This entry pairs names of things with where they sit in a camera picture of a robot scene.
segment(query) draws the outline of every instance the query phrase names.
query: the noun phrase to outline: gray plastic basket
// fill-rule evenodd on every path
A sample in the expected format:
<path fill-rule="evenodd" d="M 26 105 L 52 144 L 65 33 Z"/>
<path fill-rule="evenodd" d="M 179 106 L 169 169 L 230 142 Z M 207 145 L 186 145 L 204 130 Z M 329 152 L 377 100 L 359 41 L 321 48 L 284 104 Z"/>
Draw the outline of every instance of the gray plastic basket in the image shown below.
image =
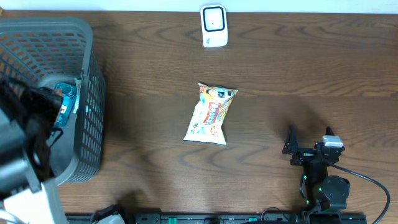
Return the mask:
<path fill-rule="evenodd" d="M 18 77 L 50 88 L 82 79 L 79 109 L 51 149 L 58 185 L 86 182 L 100 168 L 106 84 L 92 46 L 91 27 L 81 19 L 0 20 L 0 78 Z"/>

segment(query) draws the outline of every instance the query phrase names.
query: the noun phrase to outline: black cable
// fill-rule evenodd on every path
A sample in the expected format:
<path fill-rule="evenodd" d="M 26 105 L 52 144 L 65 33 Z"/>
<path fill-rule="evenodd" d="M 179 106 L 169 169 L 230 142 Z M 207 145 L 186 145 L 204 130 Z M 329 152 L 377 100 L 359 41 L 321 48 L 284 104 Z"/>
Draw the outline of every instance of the black cable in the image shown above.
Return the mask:
<path fill-rule="evenodd" d="M 60 137 L 63 135 L 63 129 L 59 128 L 59 127 L 56 127 L 56 128 L 52 128 L 52 132 L 53 132 L 52 136 L 54 136 L 56 131 L 60 131 L 60 134 L 54 139 L 54 141 L 51 143 L 49 148 L 51 148 L 60 139 Z"/>
<path fill-rule="evenodd" d="M 349 169 L 340 167 L 340 166 L 338 166 L 338 165 L 332 164 L 331 162 L 329 162 L 327 159 L 325 159 L 325 158 L 323 157 L 323 155 L 322 155 L 321 152 L 318 153 L 318 154 L 320 155 L 321 160 L 322 160 L 324 163 L 326 163 L 327 165 L 329 165 L 329 166 L 331 166 L 331 167 L 334 167 L 334 168 L 336 168 L 336 169 L 342 170 L 342 171 L 344 171 L 344 172 L 347 172 L 347 173 L 349 173 L 349 174 L 353 174 L 353 175 L 355 175 L 355 176 L 357 176 L 357 177 L 364 178 L 365 180 L 368 180 L 368 181 L 370 181 L 370 182 L 376 184 L 377 186 L 379 186 L 381 189 L 383 189 L 383 191 L 386 193 L 386 196 L 387 196 L 387 202 L 386 202 L 386 206 L 384 206 L 383 211 L 380 213 L 380 215 L 378 216 L 378 218 L 373 222 L 373 224 L 377 224 L 377 223 L 381 220 L 381 218 L 384 216 L 384 214 L 386 214 L 386 212 L 387 212 L 387 210 L 388 210 L 388 207 L 390 206 L 391 197 L 390 197 L 390 193 L 388 192 L 388 190 L 386 189 L 386 187 L 383 186 L 382 184 L 380 184 L 379 182 L 373 180 L 373 179 L 370 178 L 370 177 L 366 177 L 365 175 L 359 174 L 359 173 L 354 172 L 354 171 L 352 171 L 352 170 L 349 170 Z"/>
<path fill-rule="evenodd" d="M 271 210 L 271 209 L 278 210 L 278 211 L 286 218 L 286 220 L 289 221 L 289 219 L 288 219 L 287 216 L 282 212 L 282 210 L 279 209 L 279 208 L 277 208 L 277 207 L 269 207 L 269 208 L 267 208 L 265 211 L 263 211 L 262 214 L 261 214 L 261 220 L 262 220 L 262 221 L 265 219 L 265 215 L 267 214 L 267 212 L 268 212 L 269 210 Z"/>

